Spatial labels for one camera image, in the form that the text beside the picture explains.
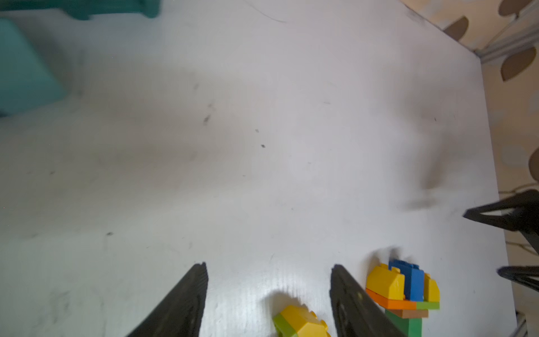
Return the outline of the blue lego brick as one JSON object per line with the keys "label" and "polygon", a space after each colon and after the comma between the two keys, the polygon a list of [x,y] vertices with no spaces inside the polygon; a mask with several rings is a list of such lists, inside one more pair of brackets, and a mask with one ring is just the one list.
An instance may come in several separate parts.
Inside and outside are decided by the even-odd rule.
{"label": "blue lego brick", "polygon": [[424,301],[424,278],[425,272],[419,265],[394,259],[389,262],[390,269],[398,268],[405,277],[404,296],[406,300],[413,302]]}

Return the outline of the brown orange lego stack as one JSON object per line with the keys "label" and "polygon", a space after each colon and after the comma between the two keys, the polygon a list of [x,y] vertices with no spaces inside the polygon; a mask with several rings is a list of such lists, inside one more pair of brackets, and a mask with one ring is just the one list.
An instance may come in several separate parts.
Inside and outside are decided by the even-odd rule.
{"label": "brown orange lego stack", "polygon": [[388,310],[402,319],[423,319],[429,317],[429,310]]}

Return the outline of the lime green lego plate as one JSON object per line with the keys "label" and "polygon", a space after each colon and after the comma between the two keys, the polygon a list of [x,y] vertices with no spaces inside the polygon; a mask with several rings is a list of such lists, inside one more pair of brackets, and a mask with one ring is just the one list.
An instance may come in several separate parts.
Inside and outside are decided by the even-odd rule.
{"label": "lime green lego plate", "polygon": [[440,302],[416,302],[416,309],[417,310],[439,310],[440,309]]}
{"label": "lime green lego plate", "polygon": [[278,314],[272,318],[278,337],[297,337],[297,331],[289,324],[289,322]]}

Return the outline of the yellow lego brick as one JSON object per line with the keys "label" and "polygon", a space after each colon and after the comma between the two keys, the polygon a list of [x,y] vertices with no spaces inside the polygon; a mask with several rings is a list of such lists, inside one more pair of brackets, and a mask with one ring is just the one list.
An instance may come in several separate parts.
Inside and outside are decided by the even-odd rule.
{"label": "yellow lego brick", "polygon": [[424,274],[423,299],[428,303],[439,303],[441,299],[436,281],[427,273]]}
{"label": "yellow lego brick", "polygon": [[328,324],[306,307],[287,306],[280,315],[287,324],[282,336],[330,336]]}
{"label": "yellow lego brick", "polygon": [[404,300],[406,278],[399,268],[390,269],[386,264],[373,268],[366,279],[366,288],[390,300]]}

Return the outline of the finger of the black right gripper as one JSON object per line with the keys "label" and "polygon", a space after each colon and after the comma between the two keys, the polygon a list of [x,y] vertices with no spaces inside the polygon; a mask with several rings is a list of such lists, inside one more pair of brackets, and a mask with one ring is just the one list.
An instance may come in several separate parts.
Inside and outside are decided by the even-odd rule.
{"label": "finger of the black right gripper", "polygon": [[511,232],[538,231],[538,191],[526,190],[465,211],[463,217]]}
{"label": "finger of the black right gripper", "polygon": [[535,292],[539,291],[538,266],[505,266],[497,270],[499,276],[520,284]]}

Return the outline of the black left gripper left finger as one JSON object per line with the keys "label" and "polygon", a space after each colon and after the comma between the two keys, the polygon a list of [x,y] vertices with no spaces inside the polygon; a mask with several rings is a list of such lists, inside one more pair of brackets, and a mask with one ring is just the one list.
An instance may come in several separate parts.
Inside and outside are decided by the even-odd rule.
{"label": "black left gripper left finger", "polygon": [[209,276],[205,263],[193,265],[130,336],[197,337]]}

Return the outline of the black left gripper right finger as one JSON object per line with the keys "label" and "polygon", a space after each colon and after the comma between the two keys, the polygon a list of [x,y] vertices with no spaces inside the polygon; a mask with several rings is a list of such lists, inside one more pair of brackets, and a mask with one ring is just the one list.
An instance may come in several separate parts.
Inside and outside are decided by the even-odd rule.
{"label": "black left gripper right finger", "polygon": [[338,337],[404,337],[342,265],[332,267],[329,295]]}

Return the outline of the orange lego plate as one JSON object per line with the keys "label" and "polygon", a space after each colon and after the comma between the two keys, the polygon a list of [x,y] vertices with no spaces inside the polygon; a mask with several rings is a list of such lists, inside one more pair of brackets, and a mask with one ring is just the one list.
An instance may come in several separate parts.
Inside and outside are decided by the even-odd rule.
{"label": "orange lego plate", "polygon": [[417,304],[416,302],[409,301],[409,300],[392,300],[387,299],[384,296],[381,296],[380,294],[373,292],[370,289],[366,290],[366,293],[370,296],[370,298],[379,306],[383,307],[384,309],[388,310],[416,310]]}

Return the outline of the green lego cube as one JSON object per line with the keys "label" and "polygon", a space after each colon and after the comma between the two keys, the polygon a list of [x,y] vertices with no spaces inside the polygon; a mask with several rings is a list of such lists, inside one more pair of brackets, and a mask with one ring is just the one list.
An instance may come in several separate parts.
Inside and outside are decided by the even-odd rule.
{"label": "green lego cube", "polygon": [[398,328],[405,336],[422,337],[422,318],[401,318],[389,310],[385,311],[385,316]]}

